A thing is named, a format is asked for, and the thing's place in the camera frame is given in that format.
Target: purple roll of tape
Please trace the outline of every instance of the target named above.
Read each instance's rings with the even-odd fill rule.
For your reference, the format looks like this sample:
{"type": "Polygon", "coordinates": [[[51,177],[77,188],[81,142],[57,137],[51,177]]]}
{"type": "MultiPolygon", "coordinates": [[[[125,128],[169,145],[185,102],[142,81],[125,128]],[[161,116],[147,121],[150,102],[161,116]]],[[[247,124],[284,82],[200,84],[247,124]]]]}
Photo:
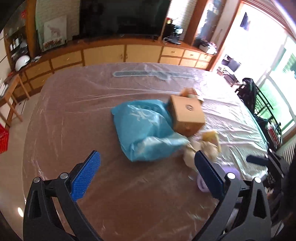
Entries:
{"type": "MultiPolygon", "coordinates": [[[[241,179],[240,173],[235,167],[222,166],[222,169],[225,171],[225,173],[232,172],[238,179],[241,179]]],[[[202,192],[209,192],[209,189],[200,174],[197,175],[196,183],[202,192]]]]}

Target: black television screen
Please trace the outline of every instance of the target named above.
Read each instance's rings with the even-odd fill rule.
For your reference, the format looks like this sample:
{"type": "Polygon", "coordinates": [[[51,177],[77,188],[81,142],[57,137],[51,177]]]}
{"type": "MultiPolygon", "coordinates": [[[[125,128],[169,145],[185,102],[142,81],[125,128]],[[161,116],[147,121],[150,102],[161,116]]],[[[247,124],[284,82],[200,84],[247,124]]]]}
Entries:
{"type": "Polygon", "coordinates": [[[80,37],[160,36],[170,0],[81,0],[80,37]]]}

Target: floor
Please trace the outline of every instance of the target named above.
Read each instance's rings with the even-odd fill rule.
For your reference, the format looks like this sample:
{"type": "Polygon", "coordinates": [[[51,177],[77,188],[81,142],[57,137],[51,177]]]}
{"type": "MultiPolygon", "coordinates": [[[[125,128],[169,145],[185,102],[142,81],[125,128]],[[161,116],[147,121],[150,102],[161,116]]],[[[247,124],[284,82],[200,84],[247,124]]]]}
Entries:
{"type": "Polygon", "coordinates": [[[22,114],[23,122],[20,122],[18,118],[13,118],[9,130],[8,150],[0,154],[0,210],[11,228],[21,238],[23,218],[20,215],[25,210],[22,157],[27,128],[38,98],[39,94],[26,101],[22,114]]]}

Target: yellow package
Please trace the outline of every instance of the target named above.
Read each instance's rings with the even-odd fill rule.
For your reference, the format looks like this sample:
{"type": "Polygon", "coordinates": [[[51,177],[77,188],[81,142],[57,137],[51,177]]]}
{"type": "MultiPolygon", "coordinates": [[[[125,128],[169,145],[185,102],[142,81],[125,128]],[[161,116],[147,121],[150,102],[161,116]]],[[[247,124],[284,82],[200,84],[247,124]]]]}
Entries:
{"type": "Polygon", "coordinates": [[[216,131],[204,132],[202,134],[202,140],[211,142],[212,144],[216,145],[218,147],[218,152],[221,152],[219,137],[218,137],[218,133],[216,131]]]}

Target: blue gripper pad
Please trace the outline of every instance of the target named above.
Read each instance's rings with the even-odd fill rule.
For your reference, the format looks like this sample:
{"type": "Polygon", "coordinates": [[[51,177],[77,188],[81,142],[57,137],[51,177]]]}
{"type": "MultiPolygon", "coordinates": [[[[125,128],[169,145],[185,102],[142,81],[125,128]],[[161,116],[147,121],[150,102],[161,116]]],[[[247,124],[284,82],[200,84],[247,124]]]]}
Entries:
{"type": "Polygon", "coordinates": [[[203,180],[205,181],[212,196],[222,201],[225,197],[223,191],[223,179],[216,172],[216,170],[202,151],[196,152],[194,157],[194,164],[198,169],[200,175],[202,176],[203,180]]]}
{"type": "Polygon", "coordinates": [[[76,202],[78,199],[83,198],[83,195],[85,194],[100,165],[100,153],[93,151],[83,163],[83,167],[72,181],[71,197],[73,201],[76,202]]]}

